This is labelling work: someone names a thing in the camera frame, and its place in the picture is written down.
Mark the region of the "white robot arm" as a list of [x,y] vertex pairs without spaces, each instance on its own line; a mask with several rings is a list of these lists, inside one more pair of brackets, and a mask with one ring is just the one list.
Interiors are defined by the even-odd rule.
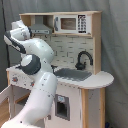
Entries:
[[57,77],[51,67],[54,52],[44,40],[33,38],[31,29],[22,20],[11,25],[4,41],[24,54],[20,69],[34,80],[34,87],[19,114],[1,128],[39,128],[35,123],[49,114],[57,89]]

